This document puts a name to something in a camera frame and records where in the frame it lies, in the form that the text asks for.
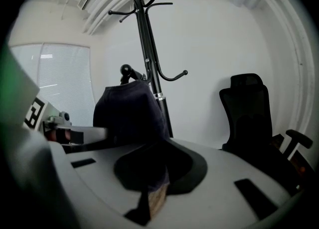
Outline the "person's left hand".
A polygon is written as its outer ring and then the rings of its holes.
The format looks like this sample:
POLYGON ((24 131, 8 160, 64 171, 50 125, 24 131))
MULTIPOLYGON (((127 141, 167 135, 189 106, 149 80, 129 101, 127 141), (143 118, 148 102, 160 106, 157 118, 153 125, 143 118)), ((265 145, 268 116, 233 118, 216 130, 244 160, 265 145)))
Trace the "person's left hand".
POLYGON ((47 131, 45 137, 48 141, 57 142, 60 144, 70 143, 70 131, 65 129, 54 129, 47 131))

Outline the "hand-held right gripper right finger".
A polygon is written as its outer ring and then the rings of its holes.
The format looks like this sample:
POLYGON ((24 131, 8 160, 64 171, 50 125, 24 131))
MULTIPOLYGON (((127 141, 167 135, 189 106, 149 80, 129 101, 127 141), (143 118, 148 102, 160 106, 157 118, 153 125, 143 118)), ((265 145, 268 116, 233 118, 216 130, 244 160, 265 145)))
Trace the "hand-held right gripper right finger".
POLYGON ((266 229, 286 215, 299 198, 231 153, 174 141, 204 157, 208 171, 191 193, 167 197, 163 209, 149 222, 151 229, 266 229), (235 181, 242 179, 250 179, 278 207, 266 221, 259 221, 236 188, 235 181))

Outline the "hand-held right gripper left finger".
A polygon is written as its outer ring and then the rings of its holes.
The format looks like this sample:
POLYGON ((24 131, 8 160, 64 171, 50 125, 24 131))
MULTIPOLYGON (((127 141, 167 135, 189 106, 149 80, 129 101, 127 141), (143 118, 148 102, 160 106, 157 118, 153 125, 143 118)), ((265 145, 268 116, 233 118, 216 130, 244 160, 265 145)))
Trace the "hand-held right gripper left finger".
POLYGON ((140 144, 66 154, 49 142, 61 184, 82 229, 139 229, 125 218, 136 207, 139 194, 126 190, 113 172, 114 163, 140 144))

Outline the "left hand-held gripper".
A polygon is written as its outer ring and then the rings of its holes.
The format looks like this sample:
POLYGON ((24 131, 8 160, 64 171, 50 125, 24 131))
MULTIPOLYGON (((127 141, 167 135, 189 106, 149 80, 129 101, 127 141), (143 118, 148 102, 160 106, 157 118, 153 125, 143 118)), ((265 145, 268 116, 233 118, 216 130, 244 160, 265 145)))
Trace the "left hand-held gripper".
POLYGON ((26 144, 31 134, 40 143, 51 140, 66 146, 82 146, 106 140, 108 129, 66 125, 63 114, 40 97, 39 88, 23 70, 7 45, 0 50, 0 147, 17 148, 26 144))

